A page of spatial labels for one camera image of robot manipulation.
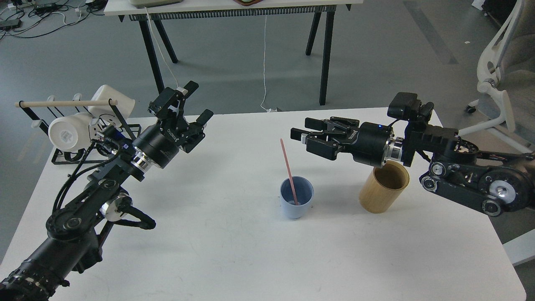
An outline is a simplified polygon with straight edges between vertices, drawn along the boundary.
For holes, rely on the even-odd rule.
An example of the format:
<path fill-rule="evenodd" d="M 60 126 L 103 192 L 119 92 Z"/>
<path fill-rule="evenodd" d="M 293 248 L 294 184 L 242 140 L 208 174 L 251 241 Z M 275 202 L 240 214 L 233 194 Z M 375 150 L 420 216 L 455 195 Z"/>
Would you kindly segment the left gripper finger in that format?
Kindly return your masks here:
<path fill-rule="evenodd" d="M 214 113 L 204 110 L 195 122 L 189 123 L 186 129 L 180 132 L 180 148 L 185 153 L 190 153 L 205 137 L 204 128 Z"/>
<path fill-rule="evenodd" d="M 185 120 L 184 105 L 187 98 L 197 90 L 199 84 L 189 81 L 185 88 L 172 89 L 165 88 L 159 96 L 149 103 L 148 111 L 155 115 L 161 126 L 169 128 L 186 128 L 188 126 Z"/>

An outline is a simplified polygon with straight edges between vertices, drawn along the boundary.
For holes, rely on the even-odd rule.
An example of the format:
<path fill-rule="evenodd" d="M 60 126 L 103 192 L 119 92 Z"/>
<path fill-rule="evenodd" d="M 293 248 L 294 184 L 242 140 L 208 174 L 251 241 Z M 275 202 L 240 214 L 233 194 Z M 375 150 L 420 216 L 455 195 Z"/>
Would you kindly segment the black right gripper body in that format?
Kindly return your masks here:
<path fill-rule="evenodd" d="M 392 125 L 359 120 L 330 118 L 326 124 L 327 153 L 336 160 L 338 153 L 350 153 L 358 163 L 381 168 L 387 160 L 401 161 L 403 139 L 395 137 Z"/>

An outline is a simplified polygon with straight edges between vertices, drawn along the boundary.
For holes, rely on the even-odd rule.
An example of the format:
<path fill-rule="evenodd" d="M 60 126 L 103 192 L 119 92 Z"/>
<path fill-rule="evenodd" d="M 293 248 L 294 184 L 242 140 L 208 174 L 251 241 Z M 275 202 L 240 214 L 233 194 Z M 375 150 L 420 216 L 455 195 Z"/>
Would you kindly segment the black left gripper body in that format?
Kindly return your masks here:
<path fill-rule="evenodd" d="M 182 150 L 180 132 L 185 129 L 161 126 L 158 121 L 143 131 L 132 144 L 155 165 L 163 169 Z"/>

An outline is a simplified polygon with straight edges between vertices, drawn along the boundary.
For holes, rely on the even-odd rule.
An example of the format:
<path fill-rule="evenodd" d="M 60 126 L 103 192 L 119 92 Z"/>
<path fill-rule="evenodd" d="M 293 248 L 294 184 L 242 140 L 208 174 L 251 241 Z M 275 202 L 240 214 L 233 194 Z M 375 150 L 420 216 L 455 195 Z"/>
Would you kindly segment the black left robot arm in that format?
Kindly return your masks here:
<path fill-rule="evenodd" d="M 59 286 L 69 286 L 70 272 L 83 273 L 102 261 L 102 246 L 114 225 L 155 228 L 155 221 L 132 205 L 122 184 L 132 176 L 142 181 L 150 167 L 165 168 L 180 151 L 191 152 L 204 138 L 204 127 L 213 116 L 204 110 L 188 122 L 183 107 L 199 87 L 165 88 L 148 110 L 156 117 L 137 137 L 128 137 L 110 124 L 96 133 L 97 144 L 109 158 L 98 165 L 80 166 L 61 187 L 50 217 L 47 238 L 1 282 L 2 301 L 47 301 Z"/>

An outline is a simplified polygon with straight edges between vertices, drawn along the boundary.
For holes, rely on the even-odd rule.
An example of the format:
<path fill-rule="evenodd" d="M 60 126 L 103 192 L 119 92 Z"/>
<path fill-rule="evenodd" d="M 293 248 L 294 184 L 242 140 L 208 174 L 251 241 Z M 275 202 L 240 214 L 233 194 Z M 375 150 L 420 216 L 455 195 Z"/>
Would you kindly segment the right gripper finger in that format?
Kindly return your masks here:
<path fill-rule="evenodd" d="M 351 125 L 351 120 L 342 117 L 331 117 L 323 120 L 309 117 L 305 119 L 305 128 L 311 128 L 316 132 L 342 131 L 344 133 L 348 133 Z"/>
<path fill-rule="evenodd" d="M 323 132 L 310 132 L 298 128 L 291 128 L 290 138 L 299 140 L 306 145 L 306 151 L 316 156 L 334 161 L 339 152 L 339 144 L 336 141 L 328 141 Z"/>

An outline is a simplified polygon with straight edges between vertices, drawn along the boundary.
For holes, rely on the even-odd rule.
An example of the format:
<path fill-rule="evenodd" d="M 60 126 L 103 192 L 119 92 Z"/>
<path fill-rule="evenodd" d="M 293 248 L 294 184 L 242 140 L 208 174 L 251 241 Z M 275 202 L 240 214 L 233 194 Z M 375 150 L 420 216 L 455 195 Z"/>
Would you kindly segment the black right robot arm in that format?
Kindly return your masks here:
<path fill-rule="evenodd" d="M 391 125 L 331 117 L 305 119 L 305 130 L 292 128 L 290 137 L 306 150 L 331 161 L 338 153 L 381 168 L 387 160 L 411 166 L 416 153 L 429 162 L 420 176 L 423 188 L 468 208 L 498 217 L 534 208 L 534 154 L 493 153 L 462 139 L 456 128 L 430 125 L 434 104 L 422 104 L 417 94 L 399 92 L 387 115 L 407 121 L 404 137 Z"/>

